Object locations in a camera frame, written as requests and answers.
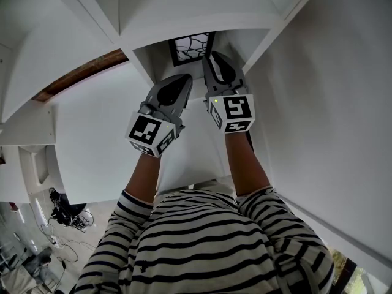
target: marker cube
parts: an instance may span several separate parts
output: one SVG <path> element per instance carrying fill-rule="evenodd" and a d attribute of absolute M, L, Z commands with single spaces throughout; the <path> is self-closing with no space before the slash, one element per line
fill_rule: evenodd
<path fill-rule="evenodd" d="M 210 97 L 208 113 L 221 132 L 246 132 L 255 121 L 253 95 Z"/>
<path fill-rule="evenodd" d="M 125 138 L 136 150 L 160 157 L 176 139 L 176 126 L 150 115 L 133 112 Z"/>

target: black and white pattern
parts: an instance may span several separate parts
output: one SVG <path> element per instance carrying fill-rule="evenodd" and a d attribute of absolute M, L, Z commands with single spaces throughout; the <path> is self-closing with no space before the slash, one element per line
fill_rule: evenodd
<path fill-rule="evenodd" d="M 143 145 L 136 144 L 136 143 L 134 143 L 132 141 L 130 141 L 130 143 L 136 150 L 139 150 L 139 151 L 141 151 L 143 153 L 146 153 L 146 154 L 149 154 L 149 155 L 155 157 L 153 151 L 150 148 L 148 148 L 146 146 L 143 146 Z"/>
<path fill-rule="evenodd" d="M 328 293 L 328 249 L 272 187 L 235 200 L 219 186 L 154 210 L 123 192 L 75 293 Z"/>
<path fill-rule="evenodd" d="M 239 122 L 227 123 L 226 128 L 225 128 L 225 133 L 243 132 L 249 127 L 250 123 L 251 123 L 250 121 L 239 121 Z"/>
<path fill-rule="evenodd" d="M 151 145 L 158 133 L 159 127 L 159 121 L 140 115 L 129 134 L 129 138 Z"/>
<path fill-rule="evenodd" d="M 252 116 L 247 97 L 224 97 L 225 110 L 228 119 L 250 118 Z"/>
<path fill-rule="evenodd" d="M 222 120 L 221 116 L 219 115 L 218 111 L 216 111 L 213 104 L 211 104 L 211 108 L 209 109 L 209 113 L 213 117 L 216 125 L 218 125 L 218 128 L 221 129 L 223 120 Z"/>
<path fill-rule="evenodd" d="M 172 129 L 169 132 L 169 134 L 167 134 L 166 137 L 158 144 L 157 146 L 158 153 L 162 154 L 163 151 L 166 149 L 166 147 L 170 145 L 174 139 L 175 139 L 174 129 Z"/>

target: floor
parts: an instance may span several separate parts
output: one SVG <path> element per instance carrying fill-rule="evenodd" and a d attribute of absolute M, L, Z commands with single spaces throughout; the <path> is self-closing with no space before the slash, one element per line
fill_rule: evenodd
<path fill-rule="evenodd" d="M 74 261 L 77 257 L 69 247 L 64 247 L 64 249 L 55 248 L 38 228 L 37 223 L 41 225 L 45 224 L 46 221 L 42 219 L 36 200 L 41 206 L 45 218 L 49 219 L 53 210 L 53 204 L 49 199 L 49 190 L 32 195 L 30 196 L 30 199 L 30 205 L 18 205 L 20 213 L 11 212 L 8 203 L 0 202 L 0 215 L 2 217 L 2 221 L 0 221 L 0 244 L 6 245 L 5 249 L 8 254 L 18 254 L 18 258 L 23 254 L 25 246 L 28 248 L 27 255 L 38 254 L 38 252 L 45 247 L 52 248 L 53 255 L 51 256 L 52 261 L 49 264 L 49 268 L 57 279 L 59 279 L 64 270 L 61 262 L 56 258 L 61 257 Z M 61 284 L 59 285 L 59 289 L 64 293 L 69 293 L 76 284 L 81 270 L 90 258 L 95 246 L 105 231 L 109 216 L 113 212 L 115 205 L 115 200 L 87 204 L 86 209 L 88 208 L 88 211 L 93 215 L 94 223 L 86 229 L 86 233 L 75 228 L 64 227 L 54 220 L 50 221 L 50 223 L 53 224 L 53 227 L 51 225 L 43 227 L 46 234 L 63 237 L 68 241 L 73 241 L 68 245 L 78 255 L 78 260 L 75 263 L 66 262 L 67 269 L 64 271 Z M 14 237 L 14 232 L 20 237 L 21 243 Z M 78 244 L 75 242 L 84 242 L 90 245 Z"/>

